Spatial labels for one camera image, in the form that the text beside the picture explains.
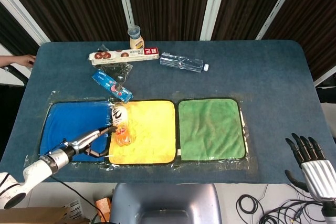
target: dark curtain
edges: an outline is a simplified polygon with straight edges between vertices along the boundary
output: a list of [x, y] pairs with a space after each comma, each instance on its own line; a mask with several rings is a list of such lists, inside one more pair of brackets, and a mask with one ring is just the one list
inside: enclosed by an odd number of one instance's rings
[[131, 0], [145, 40], [199, 40], [207, 0]]
[[0, 44], [14, 55], [36, 55], [39, 46], [0, 3]]
[[213, 40], [255, 39], [277, 0], [222, 0]]
[[128, 40], [121, 0], [20, 0], [51, 41]]
[[263, 39], [293, 39], [316, 80], [336, 65], [336, 0], [286, 0]]

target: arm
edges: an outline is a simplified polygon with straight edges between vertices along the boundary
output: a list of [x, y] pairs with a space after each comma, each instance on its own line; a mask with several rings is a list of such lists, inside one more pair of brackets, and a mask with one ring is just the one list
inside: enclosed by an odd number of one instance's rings
[[21, 56], [0, 56], [0, 67], [17, 63], [25, 67], [32, 67], [35, 62], [36, 56], [21, 55]]

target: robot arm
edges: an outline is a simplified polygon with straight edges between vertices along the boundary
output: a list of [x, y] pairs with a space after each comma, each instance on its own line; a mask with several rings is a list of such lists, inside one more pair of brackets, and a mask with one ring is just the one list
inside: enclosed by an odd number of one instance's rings
[[47, 155], [42, 155], [38, 161], [24, 169], [25, 182], [22, 185], [9, 173], [0, 173], [0, 209], [16, 206], [36, 185], [71, 162], [74, 155], [86, 153], [94, 157], [104, 156], [106, 151], [97, 153], [91, 150], [91, 144], [104, 133], [115, 131], [116, 127], [114, 126], [90, 131], [74, 141], [66, 143], [66, 146]]
[[293, 178], [292, 173], [285, 170], [289, 181], [296, 187], [308, 192], [318, 202], [323, 204], [322, 214], [326, 223], [336, 224], [336, 172], [332, 164], [326, 160], [323, 151], [312, 137], [306, 139], [292, 133], [296, 144], [286, 138], [299, 164], [305, 183]]

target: orange object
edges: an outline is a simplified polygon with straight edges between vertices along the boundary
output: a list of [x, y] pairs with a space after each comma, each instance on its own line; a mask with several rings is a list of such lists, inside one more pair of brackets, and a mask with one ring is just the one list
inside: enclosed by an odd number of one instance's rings
[[[104, 214], [105, 220], [108, 222], [111, 215], [111, 201], [109, 198], [103, 198], [96, 201], [96, 207]], [[100, 217], [101, 222], [105, 222], [104, 217], [101, 215], [100, 211], [97, 210], [97, 214]]]
[[118, 127], [115, 132], [115, 139], [119, 146], [132, 143], [130, 130], [128, 127], [128, 113], [123, 105], [116, 105], [112, 109], [113, 126]]

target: table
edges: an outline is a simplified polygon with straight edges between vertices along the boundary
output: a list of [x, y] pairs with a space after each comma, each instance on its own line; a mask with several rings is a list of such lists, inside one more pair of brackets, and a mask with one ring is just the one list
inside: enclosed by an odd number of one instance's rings
[[[19, 182], [26, 155], [38, 153], [41, 131], [55, 101], [107, 99], [109, 93], [91, 78], [95, 68], [88, 54], [102, 42], [50, 42], [42, 45], [21, 103], [13, 132], [0, 163]], [[104, 42], [110, 50], [128, 42]], [[291, 132], [312, 136], [336, 164], [331, 137], [299, 44], [287, 40], [147, 41], [160, 52], [201, 58], [209, 71], [196, 74], [160, 66], [158, 61], [134, 62], [124, 84], [136, 100], [233, 97], [239, 101], [249, 129], [258, 171], [203, 171], [152, 166], [118, 170], [96, 164], [68, 165], [56, 175], [66, 182], [287, 183], [285, 169], [302, 179], [285, 142]]]

